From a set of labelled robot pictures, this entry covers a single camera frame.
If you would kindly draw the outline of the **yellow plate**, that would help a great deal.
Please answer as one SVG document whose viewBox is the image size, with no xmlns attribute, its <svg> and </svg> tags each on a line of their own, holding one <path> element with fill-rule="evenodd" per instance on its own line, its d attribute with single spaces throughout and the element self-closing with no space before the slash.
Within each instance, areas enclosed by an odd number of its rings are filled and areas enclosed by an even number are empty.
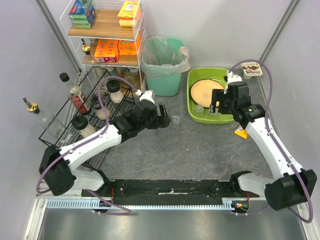
<svg viewBox="0 0 320 240">
<path fill-rule="evenodd" d="M 224 87 L 211 79 L 199 80 L 191 86 L 191 98 L 196 104 L 209 108 L 212 103 L 213 89 L 223 90 Z"/>
</svg>

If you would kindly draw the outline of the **spice jar with black grinder lid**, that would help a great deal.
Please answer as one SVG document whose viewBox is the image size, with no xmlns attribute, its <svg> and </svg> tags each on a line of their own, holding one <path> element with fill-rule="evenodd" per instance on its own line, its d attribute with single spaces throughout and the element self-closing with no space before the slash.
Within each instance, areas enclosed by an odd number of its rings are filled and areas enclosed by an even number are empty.
<svg viewBox="0 0 320 240">
<path fill-rule="evenodd" d="M 92 98 L 90 100 L 90 105 L 93 108 L 98 119 L 106 120 L 110 117 L 111 112 L 110 112 L 109 108 L 107 107 L 104 100 L 102 101 L 103 106 L 101 106 L 97 95 L 92 96 Z"/>
</svg>

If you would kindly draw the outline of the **sauce bottle with black cap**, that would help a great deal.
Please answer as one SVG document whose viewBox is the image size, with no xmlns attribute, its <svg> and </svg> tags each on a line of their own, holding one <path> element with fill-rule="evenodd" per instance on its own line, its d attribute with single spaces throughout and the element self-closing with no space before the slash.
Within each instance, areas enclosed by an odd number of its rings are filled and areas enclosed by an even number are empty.
<svg viewBox="0 0 320 240">
<path fill-rule="evenodd" d="M 59 75 L 60 80 L 66 86 L 66 94 L 74 107 L 82 115 L 87 115 L 91 112 L 91 106 L 87 102 L 87 97 L 83 93 L 79 84 L 72 81 L 66 72 Z"/>
</svg>

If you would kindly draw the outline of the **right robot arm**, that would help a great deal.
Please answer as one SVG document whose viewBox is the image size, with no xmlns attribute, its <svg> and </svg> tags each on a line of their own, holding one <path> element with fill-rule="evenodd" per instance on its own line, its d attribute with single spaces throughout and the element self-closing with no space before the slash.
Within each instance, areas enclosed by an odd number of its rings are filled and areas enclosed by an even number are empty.
<svg viewBox="0 0 320 240">
<path fill-rule="evenodd" d="M 275 211 L 311 201 L 316 173 L 305 170 L 292 157 L 274 132 L 265 109 L 251 102 L 246 82 L 232 82 L 226 90 L 213 89 L 211 110 L 233 116 L 254 140 L 272 172 L 271 179 L 251 172 L 234 174 L 239 189 L 264 197 Z"/>
</svg>

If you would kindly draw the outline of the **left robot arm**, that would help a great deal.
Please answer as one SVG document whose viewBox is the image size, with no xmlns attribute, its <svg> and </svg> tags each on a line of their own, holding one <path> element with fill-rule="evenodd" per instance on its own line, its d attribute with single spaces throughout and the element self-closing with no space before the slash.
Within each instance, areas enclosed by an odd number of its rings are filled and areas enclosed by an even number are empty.
<svg viewBox="0 0 320 240">
<path fill-rule="evenodd" d="M 94 134 L 61 148 L 47 147 L 39 167 L 37 193 L 60 196 L 72 191 L 99 190 L 108 183 L 106 177 L 97 170 L 80 170 L 79 166 L 99 153 L 136 137 L 144 129 L 166 128 L 170 121 L 163 103 L 155 105 L 143 99 Z"/>
</svg>

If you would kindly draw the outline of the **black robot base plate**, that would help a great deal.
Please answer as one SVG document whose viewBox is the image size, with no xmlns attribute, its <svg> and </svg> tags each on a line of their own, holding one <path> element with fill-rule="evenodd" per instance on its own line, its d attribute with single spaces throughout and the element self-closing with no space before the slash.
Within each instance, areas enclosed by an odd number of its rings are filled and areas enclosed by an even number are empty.
<svg viewBox="0 0 320 240">
<path fill-rule="evenodd" d="M 247 198 L 228 180 L 217 179 L 115 179 L 96 194 L 127 206 L 220 205 L 223 198 Z"/>
</svg>

